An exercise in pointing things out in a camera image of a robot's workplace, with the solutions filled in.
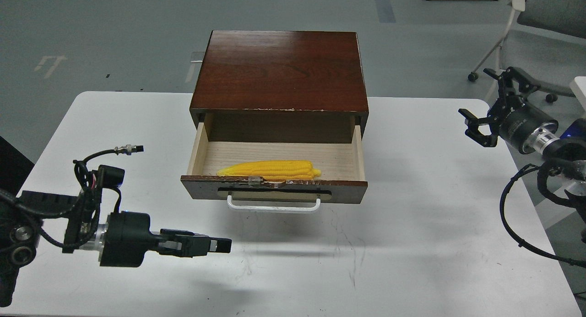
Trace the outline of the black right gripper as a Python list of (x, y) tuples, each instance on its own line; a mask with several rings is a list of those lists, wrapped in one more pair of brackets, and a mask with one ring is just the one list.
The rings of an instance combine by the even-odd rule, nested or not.
[[(523, 69), (513, 66), (500, 74), (490, 68), (485, 68), (483, 72), (498, 84), (498, 97), (494, 106), (505, 108), (504, 114), (499, 117), (502, 122), (498, 126), (495, 116), (478, 118), (469, 110), (460, 108), (458, 113), (465, 118), (467, 126), (465, 135), (484, 148), (496, 147), (500, 136), (521, 154), (534, 152), (533, 142), (537, 131), (555, 133), (559, 128), (558, 120), (535, 106), (526, 104), (528, 96), (540, 90), (540, 83)], [(489, 126), (490, 135), (479, 130), (484, 125)]]

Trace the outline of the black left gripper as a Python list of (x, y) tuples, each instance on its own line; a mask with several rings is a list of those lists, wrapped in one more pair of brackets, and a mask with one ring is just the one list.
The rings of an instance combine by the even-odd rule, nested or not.
[(216, 238), (185, 230), (161, 229), (159, 235), (151, 233), (148, 214), (130, 211), (111, 213), (101, 253), (101, 267), (137, 268), (145, 252), (158, 246), (160, 255), (180, 258), (205, 256), (208, 253), (228, 254), (232, 240)]

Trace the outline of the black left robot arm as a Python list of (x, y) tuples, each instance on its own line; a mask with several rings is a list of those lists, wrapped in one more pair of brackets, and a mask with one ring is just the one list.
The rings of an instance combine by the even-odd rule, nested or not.
[(19, 197), (1, 190), (1, 306), (12, 303), (19, 270), (37, 255), (40, 238), (64, 254), (100, 253), (104, 267), (136, 268), (148, 251), (179, 258), (228, 254), (232, 240), (184, 230), (150, 230), (148, 214), (120, 210), (125, 171), (109, 165), (89, 170), (87, 163), (107, 154), (132, 155), (142, 145), (124, 145), (74, 160), (80, 184), (77, 196), (23, 191)]

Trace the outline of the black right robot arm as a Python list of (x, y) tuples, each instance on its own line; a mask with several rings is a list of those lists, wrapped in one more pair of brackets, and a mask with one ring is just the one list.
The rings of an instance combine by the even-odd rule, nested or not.
[(501, 73), (490, 68), (483, 71), (496, 80), (498, 98), (485, 117), (476, 117), (467, 109), (458, 110), (465, 118), (465, 135), (485, 148), (503, 139), (521, 154), (539, 153), (543, 160), (537, 176), (540, 194), (555, 204), (575, 209), (584, 219), (585, 120), (578, 119), (559, 137), (558, 121), (528, 100), (540, 89), (533, 77), (515, 67)]

